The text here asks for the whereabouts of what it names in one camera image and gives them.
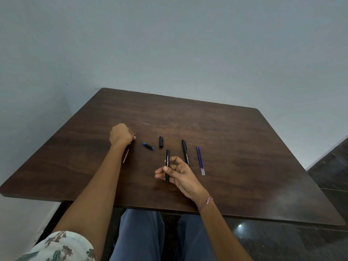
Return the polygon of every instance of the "blue jeans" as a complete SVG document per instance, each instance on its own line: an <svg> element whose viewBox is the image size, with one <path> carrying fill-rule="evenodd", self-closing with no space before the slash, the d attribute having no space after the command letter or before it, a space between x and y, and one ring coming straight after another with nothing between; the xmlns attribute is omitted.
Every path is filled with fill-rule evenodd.
<svg viewBox="0 0 348 261"><path fill-rule="evenodd" d="M178 222L174 260L216 260L200 215L183 215ZM127 209L110 261L160 261L164 223L159 212Z"/></svg>

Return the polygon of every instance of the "forearm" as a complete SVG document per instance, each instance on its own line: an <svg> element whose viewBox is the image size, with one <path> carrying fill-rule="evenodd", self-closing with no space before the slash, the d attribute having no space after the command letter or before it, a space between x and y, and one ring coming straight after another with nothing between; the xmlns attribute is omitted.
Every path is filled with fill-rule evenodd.
<svg viewBox="0 0 348 261"><path fill-rule="evenodd" d="M209 197L205 190L197 199L198 207ZM212 244L216 259L223 260L252 260L233 235L220 214L214 201L210 201L200 212L203 224Z"/></svg>
<svg viewBox="0 0 348 261"><path fill-rule="evenodd" d="M118 143L111 146L99 170L55 228L55 231L72 231L87 238L99 260L111 218L124 148Z"/></svg>

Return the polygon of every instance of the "person's right arm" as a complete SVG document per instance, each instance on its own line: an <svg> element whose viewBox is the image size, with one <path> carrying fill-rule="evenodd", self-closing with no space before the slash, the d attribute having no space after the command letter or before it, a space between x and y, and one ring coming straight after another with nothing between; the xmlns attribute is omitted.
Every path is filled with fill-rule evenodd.
<svg viewBox="0 0 348 261"><path fill-rule="evenodd" d="M197 180L190 167L179 157L171 157L170 161L175 161L178 165L159 168L155 171L155 178L165 180L167 173L169 182L174 183L199 207L210 197L208 191ZM213 200L202 208L200 214L218 261L252 260L227 226Z"/></svg>

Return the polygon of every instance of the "sleeve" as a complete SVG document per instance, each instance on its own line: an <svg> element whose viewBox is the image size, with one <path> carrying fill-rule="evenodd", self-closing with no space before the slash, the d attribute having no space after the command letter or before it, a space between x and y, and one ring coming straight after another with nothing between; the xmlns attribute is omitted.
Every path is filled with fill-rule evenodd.
<svg viewBox="0 0 348 261"><path fill-rule="evenodd" d="M96 261L91 243L69 231L52 233L16 261Z"/></svg>

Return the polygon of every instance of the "wood grain surface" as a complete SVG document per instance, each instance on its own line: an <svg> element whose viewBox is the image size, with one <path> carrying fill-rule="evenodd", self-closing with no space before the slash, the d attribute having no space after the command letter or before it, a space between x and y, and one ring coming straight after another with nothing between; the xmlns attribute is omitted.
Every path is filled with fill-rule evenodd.
<svg viewBox="0 0 348 261"><path fill-rule="evenodd" d="M164 165L166 149L183 159L184 139L191 169L222 215L345 223L259 110L106 88L34 153L0 193L75 200L103 161L109 133L118 123L136 132L137 139L122 164L115 205L196 213L194 203L174 184L154 178L154 171ZM196 145L202 149L205 176Z"/></svg>

